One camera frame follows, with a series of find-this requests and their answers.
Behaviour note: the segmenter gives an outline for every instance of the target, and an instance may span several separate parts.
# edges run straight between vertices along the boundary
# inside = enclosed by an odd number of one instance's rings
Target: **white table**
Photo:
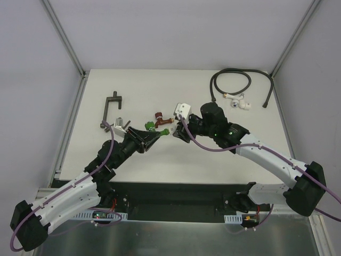
[[[192,112],[200,116],[200,107],[210,102],[209,80],[214,70],[112,70],[92,69],[80,104],[70,144],[62,166],[60,179],[70,180],[84,170],[97,156],[110,133],[100,128],[106,97],[113,91],[123,97],[122,109],[110,104],[108,122],[122,117],[124,123],[144,129],[147,121],[155,121],[154,114],[173,117],[178,102],[188,103]],[[233,109],[231,100],[215,89],[217,103],[230,122],[238,123],[278,151],[289,155],[278,108],[272,95],[266,109],[262,107],[269,91],[269,80],[249,73],[252,84],[245,92],[251,110]],[[243,88],[247,79],[238,74],[223,74],[217,79],[223,91]],[[210,138],[197,137],[202,144],[217,148]],[[277,177],[252,161],[230,152],[211,153],[187,144],[171,135],[161,137],[145,154],[135,153],[119,169],[112,181],[180,182],[180,183],[282,183]]]

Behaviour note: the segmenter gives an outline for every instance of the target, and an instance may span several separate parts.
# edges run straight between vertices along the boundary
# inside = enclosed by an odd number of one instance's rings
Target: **metal bracket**
[[[108,109],[109,109],[109,103],[110,102],[118,102],[118,109],[122,108],[122,96],[117,96],[117,91],[113,92],[112,97],[107,97],[105,100],[105,107],[104,107],[104,114],[103,114],[103,120],[106,121],[108,118]],[[100,127],[102,129],[105,128],[105,126],[101,123]]]

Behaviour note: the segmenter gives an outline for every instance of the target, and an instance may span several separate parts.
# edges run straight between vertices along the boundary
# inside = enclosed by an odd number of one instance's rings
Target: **black hose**
[[[213,84],[214,84],[214,87],[217,89],[217,91],[219,91],[221,94],[227,93],[227,94],[230,94],[230,95],[237,95],[239,93],[244,92],[246,89],[248,89],[250,87],[250,85],[251,85],[251,77],[248,74],[246,74],[245,72],[259,73],[259,74],[262,74],[262,75],[266,76],[270,80],[269,93],[267,94],[266,100],[265,100],[265,102],[263,104],[263,108],[266,108],[267,104],[269,103],[270,96],[271,96],[271,93],[272,93],[272,90],[273,90],[273,87],[274,87],[273,79],[267,73],[265,73],[263,71],[260,71],[260,70],[257,70],[257,69],[225,68],[225,69],[220,70],[219,72],[215,73],[212,76],[212,78],[211,78],[211,80],[209,82],[209,90],[210,90],[210,93],[211,93],[212,101],[213,102],[216,101],[216,98],[214,97],[214,93],[213,93]],[[243,89],[241,89],[238,92],[224,92],[224,91],[220,90],[220,88],[218,87],[218,85],[217,85],[217,78],[218,78],[218,76],[220,74],[226,74],[226,73],[236,73],[236,74],[244,75],[249,80],[248,84]]]

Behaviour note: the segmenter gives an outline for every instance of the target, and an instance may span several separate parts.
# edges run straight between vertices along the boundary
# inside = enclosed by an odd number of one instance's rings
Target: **gray wall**
[[[15,205],[47,185],[78,84],[40,2],[0,1],[0,255],[15,255]]]
[[[91,68],[271,71],[312,0],[51,0]]]
[[[341,1],[323,1],[275,78],[298,159],[320,163],[327,186],[341,195]],[[341,217],[325,195],[319,208]],[[335,250],[340,223],[325,217]]]

